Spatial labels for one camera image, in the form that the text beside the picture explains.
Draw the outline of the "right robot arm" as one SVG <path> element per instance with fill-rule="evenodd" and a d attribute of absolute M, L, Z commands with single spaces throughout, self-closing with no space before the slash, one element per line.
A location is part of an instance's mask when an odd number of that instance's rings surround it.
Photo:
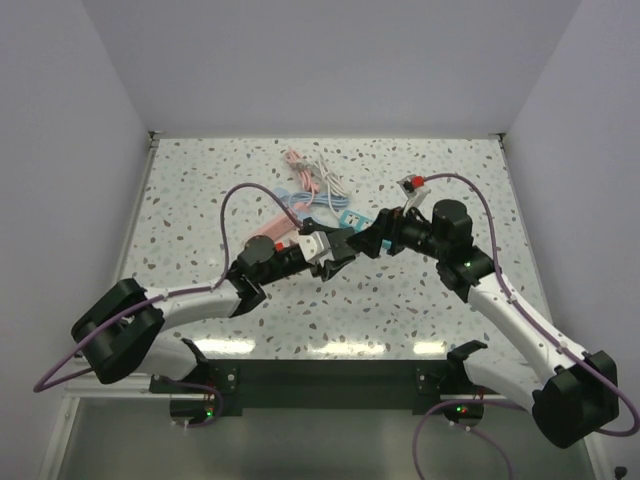
<path fill-rule="evenodd" d="M 617 366 L 605 352 L 590 354 L 516 295 L 494 261 L 473 243 L 473 222 L 456 200 L 436 203 L 431 220 L 416 209 L 384 209 L 352 236 L 355 251 L 376 258 L 404 249 L 435 259 L 444 286 L 487 318 L 518 350 L 523 366 L 500 363 L 481 342 L 452 350 L 445 369 L 459 393 L 487 387 L 531 413 L 543 435 L 567 448 L 619 415 Z"/>

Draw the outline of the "teal power strip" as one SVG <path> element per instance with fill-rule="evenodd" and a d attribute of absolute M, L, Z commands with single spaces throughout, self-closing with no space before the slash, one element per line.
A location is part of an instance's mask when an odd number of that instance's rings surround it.
<path fill-rule="evenodd" d="M 351 210 L 344 210 L 339 218 L 341 228 L 352 228 L 355 232 L 361 232 L 372 224 L 371 219 Z"/>

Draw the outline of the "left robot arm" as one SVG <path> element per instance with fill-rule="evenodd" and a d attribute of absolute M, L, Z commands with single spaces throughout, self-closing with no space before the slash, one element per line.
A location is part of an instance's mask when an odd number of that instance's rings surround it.
<path fill-rule="evenodd" d="M 348 243 L 355 233 L 306 219 L 294 245 L 279 246 L 264 235 L 251 238 L 217 280 L 176 289 L 145 289 L 133 278 L 120 280 L 75 323 L 71 336 L 103 384 L 143 373 L 196 392 L 207 380 L 204 354 L 193 341 L 165 338 L 163 332 L 245 315 L 265 300 L 264 286 L 305 270 L 331 279 L 355 260 Z"/>

